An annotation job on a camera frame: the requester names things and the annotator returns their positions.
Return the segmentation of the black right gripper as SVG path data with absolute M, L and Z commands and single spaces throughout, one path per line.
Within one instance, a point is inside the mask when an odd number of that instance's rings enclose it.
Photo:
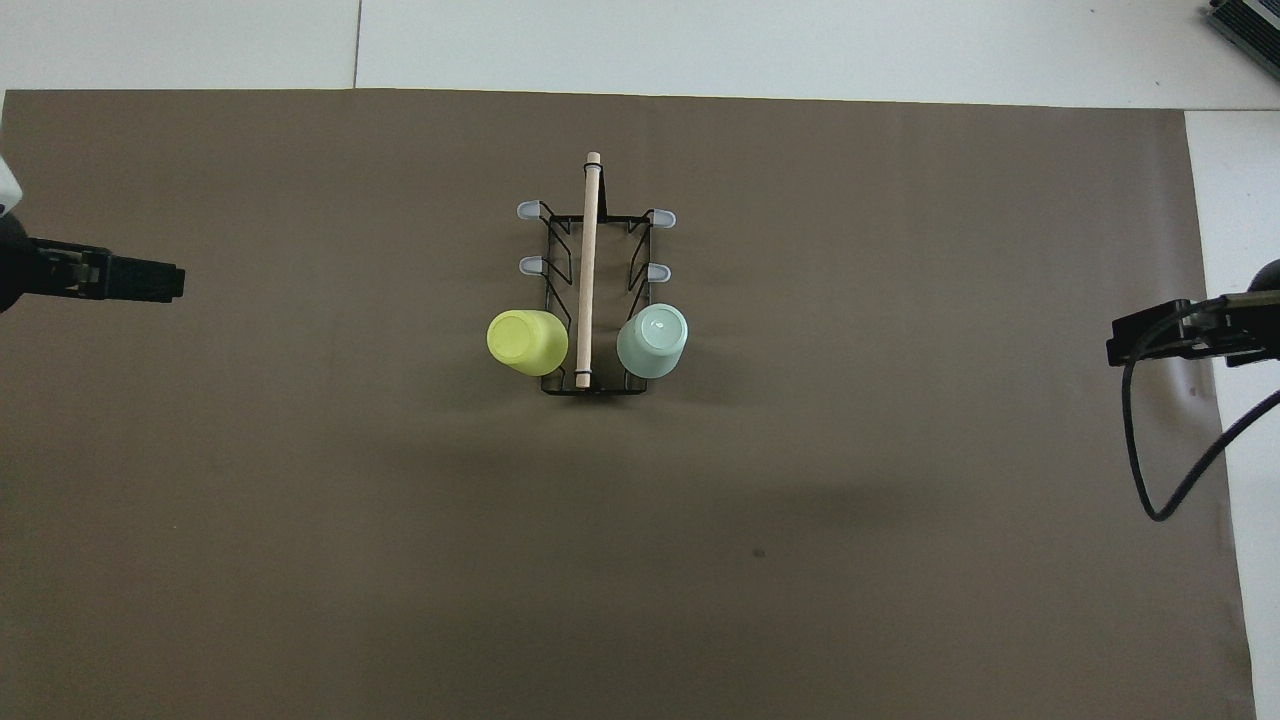
M 1196 338 L 1188 334 L 1181 315 L 1190 300 L 1171 300 L 1111 322 L 1105 343 L 1110 366 L 1124 366 L 1133 357 L 1212 359 L 1224 357 L 1229 366 L 1256 363 L 1256 337 L 1265 345 L 1267 359 L 1279 359 L 1279 259 L 1262 266 L 1251 281 L 1251 292 L 1275 295 L 1275 304 L 1260 310 L 1240 300 L 1204 300 L 1196 305 Z

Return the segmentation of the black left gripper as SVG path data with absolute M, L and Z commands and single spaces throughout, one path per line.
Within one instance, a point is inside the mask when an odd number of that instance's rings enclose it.
M 35 243 L 15 215 L 1 218 L 1 313 L 35 292 L 65 299 L 173 301 L 184 290 L 186 270 L 175 264 L 109 260 L 108 249 L 88 245 Z

